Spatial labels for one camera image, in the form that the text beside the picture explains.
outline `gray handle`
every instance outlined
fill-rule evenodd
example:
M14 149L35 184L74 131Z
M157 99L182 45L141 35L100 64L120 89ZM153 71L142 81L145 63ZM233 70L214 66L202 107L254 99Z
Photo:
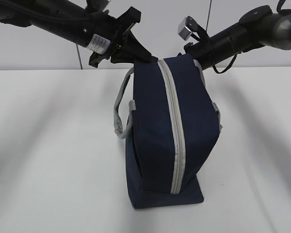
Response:
M126 126L126 129L123 130L123 124L122 124L122 119L118 113L118 109L119 106L122 102L123 99L123 95L125 93L125 89L127 87L127 84L129 82L130 76L134 73L134 68L130 69L128 71L128 73L126 74L124 81L121 85L120 91L117 95L115 104L114 104L114 109L113 109L113 113L114 113L114 131L116 133L116 135L121 138L121 139L125 139L127 138L127 136L129 135L131 129L132 129L132 111L136 110L136 104L134 100L131 100L129 102L129 116L128 116L128 123Z

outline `white table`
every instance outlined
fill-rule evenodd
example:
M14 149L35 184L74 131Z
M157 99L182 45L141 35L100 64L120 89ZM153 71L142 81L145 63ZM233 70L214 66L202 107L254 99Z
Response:
M291 67L206 71L224 128L205 202L139 211L113 132L126 72L0 71L0 233L291 233Z

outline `black cable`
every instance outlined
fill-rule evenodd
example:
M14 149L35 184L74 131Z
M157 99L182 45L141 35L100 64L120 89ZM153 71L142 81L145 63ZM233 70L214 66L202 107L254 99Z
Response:
M11 2L9 0L0 0L0 4L6 7L12 8L14 10L20 11L26 15L30 15L35 18L39 18L41 20L50 21L54 23L85 23L85 22L92 22L95 17L101 16L104 13L101 11L95 12L91 14L91 17L84 17L84 18L60 18L60 17L52 17L47 16L36 11L30 10L24 6L21 6L17 3Z
M286 0L279 0L279 3L277 5L277 12L280 14L281 12L281 8L283 6L283 4L285 4Z
M198 42L200 41L200 39L198 38L198 36L195 35L195 34L192 34L191 37L193 37L193 38L194 38L195 40L197 40Z
M214 72L216 72L217 74L223 74L223 73L227 72L229 69L232 68L234 62L236 61L237 55L238 55L238 54L236 54L236 55L233 57L233 59L232 59L232 61L229 63L229 65L228 65L228 66L227 66L223 71L221 71L221 72L219 72L218 69L217 69L217 67L216 67L215 65L213 65L212 68L213 68Z

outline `handlebar bag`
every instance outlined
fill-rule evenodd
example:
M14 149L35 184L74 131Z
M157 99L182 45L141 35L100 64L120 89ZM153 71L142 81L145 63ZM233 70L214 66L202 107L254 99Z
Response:
M134 73L133 100L123 130L119 104ZM135 62L114 107L115 133L126 139L128 193L135 209L195 204L196 177L220 134L220 114L189 54Z

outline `bag bottom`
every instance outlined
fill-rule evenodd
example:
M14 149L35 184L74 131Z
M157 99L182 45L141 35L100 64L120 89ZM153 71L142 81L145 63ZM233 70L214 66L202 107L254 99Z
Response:
M196 176L177 195L143 190L131 134L126 139L126 178L129 198L135 209L198 204L204 201Z

